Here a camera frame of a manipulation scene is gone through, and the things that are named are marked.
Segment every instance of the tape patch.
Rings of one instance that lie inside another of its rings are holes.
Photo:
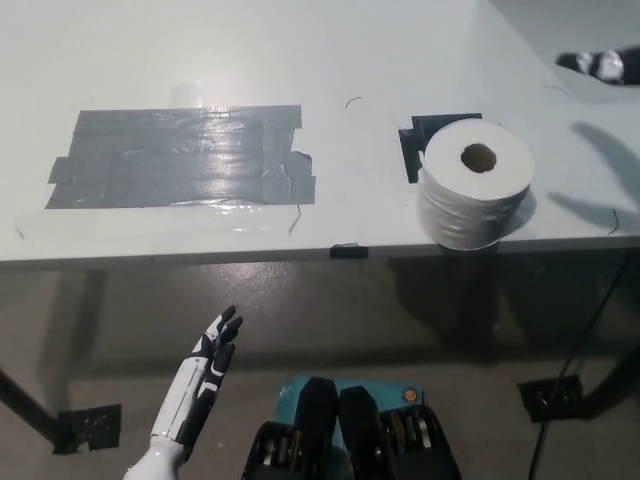
[[[300,106],[81,111],[48,209],[315,203]]]

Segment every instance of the white table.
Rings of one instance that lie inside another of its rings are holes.
[[[412,115],[471,112],[512,130],[537,163],[535,201],[500,251],[637,245],[640,92],[553,64],[560,51],[638,43],[637,2],[616,3],[9,0],[0,264],[327,258],[336,244],[435,254],[398,129]],[[175,94],[185,84],[190,99]],[[316,202],[292,232],[295,206],[44,210],[80,110],[200,105],[302,106],[294,148],[313,157]]]

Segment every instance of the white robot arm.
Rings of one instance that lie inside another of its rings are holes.
[[[242,317],[232,319],[234,306],[205,330],[182,361],[151,430],[149,450],[124,480],[177,480],[178,469],[191,451],[215,403],[231,363]]]

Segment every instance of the concrete floor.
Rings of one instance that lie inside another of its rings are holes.
[[[0,276],[0,364],[52,411],[122,403],[120,448],[51,455],[0,406],[0,478],[114,480],[145,451],[176,367],[231,303],[246,321],[183,480],[239,479],[294,373],[424,386],[463,478],[526,478],[538,428],[516,383],[557,374],[619,252]],[[577,366],[587,388],[640,341],[634,260]],[[554,424],[539,478],[636,479],[640,404]]]

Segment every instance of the black cable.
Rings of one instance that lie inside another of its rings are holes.
[[[560,370],[560,373],[558,374],[558,377],[556,378],[556,381],[553,384],[553,389],[551,390],[551,395],[549,396],[549,400],[547,402],[547,413],[551,408],[551,406],[553,405],[556,394],[558,393],[558,389],[560,387],[560,383],[562,382],[562,379],[567,373],[567,370],[569,369],[571,362],[573,362],[573,359],[580,352],[580,350],[584,346],[584,343],[589,338],[589,335],[591,335],[591,331],[593,330],[593,327],[596,326],[596,323],[598,323],[598,319],[602,314],[602,310],[604,309],[605,305],[609,302],[609,297],[611,297],[616,287],[618,286],[618,283],[620,283],[620,279],[622,278],[622,275],[626,270],[627,265],[629,264],[629,257],[630,257],[629,252],[625,251],[625,256],[620,262],[620,267],[618,268],[616,276],[611,281],[611,285],[609,285],[609,289],[607,290],[607,293],[605,293],[604,297],[602,297],[602,300],[600,301],[598,308],[596,308],[596,311],[594,312],[593,317],[591,317],[591,320],[589,320],[589,323],[587,323],[587,325],[584,327],[584,330],[580,334],[580,337],[578,338],[578,341],[574,345],[573,350],[565,360],[564,365],[562,366],[562,369]],[[533,451],[533,458],[531,459],[531,465],[529,466],[529,477],[528,477],[529,480],[535,480],[536,478],[538,464],[540,463],[540,455],[542,454],[542,449],[544,448],[544,442],[547,438],[548,430],[549,430],[549,421],[545,420],[544,422],[542,422],[542,425],[540,426],[540,431],[538,432],[538,440],[536,442],[536,448]]]

